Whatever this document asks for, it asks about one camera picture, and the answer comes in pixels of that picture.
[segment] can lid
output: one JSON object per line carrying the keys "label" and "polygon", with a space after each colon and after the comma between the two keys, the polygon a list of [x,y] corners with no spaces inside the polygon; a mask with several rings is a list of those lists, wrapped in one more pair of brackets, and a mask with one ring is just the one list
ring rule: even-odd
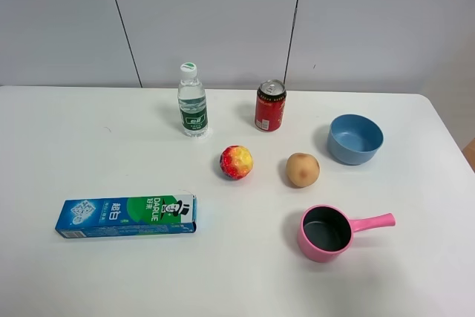
{"label": "can lid", "polygon": [[258,96],[269,101],[282,100],[286,97],[285,85],[277,79],[265,81],[259,86]]}
{"label": "can lid", "polygon": [[193,79],[197,75],[197,67],[193,62],[186,62],[180,66],[182,79]]}

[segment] pink saucepan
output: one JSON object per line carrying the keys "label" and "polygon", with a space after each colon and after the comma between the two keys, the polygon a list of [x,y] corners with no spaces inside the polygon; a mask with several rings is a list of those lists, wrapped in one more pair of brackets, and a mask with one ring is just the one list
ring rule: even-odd
{"label": "pink saucepan", "polygon": [[348,219],[331,206],[313,206],[302,217],[298,245],[310,260],[326,263],[344,252],[353,241],[353,233],[382,226],[395,226],[390,213],[366,219]]}

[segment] potato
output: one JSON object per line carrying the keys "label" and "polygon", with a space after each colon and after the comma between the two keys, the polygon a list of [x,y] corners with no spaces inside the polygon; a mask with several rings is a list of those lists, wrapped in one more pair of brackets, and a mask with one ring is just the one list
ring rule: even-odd
{"label": "potato", "polygon": [[312,155],[297,152],[287,160],[286,173],[294,185],[307,187],[317,180],[320,165]]}

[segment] bottle cap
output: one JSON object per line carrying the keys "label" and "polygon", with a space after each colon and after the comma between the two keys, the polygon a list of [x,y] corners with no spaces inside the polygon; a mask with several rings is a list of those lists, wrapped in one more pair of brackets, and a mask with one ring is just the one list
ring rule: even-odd
{"label": "bottle cap", "polygon": [[194,63],[187,62],[180,66],[180,72],[182,79],[193,79],[197,75],[197,68]]}

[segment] water bottle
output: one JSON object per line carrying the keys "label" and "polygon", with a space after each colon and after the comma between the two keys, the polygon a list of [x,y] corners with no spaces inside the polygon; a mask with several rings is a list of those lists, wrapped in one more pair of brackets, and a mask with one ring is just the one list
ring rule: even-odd
{"label": "water bottle", "polygon": [[208,129],[205,88],[198,79],[197,67],[194,63],[183,63],[180,67],[180,75],[178,105],[181,122],[186,135],[200,137]]}

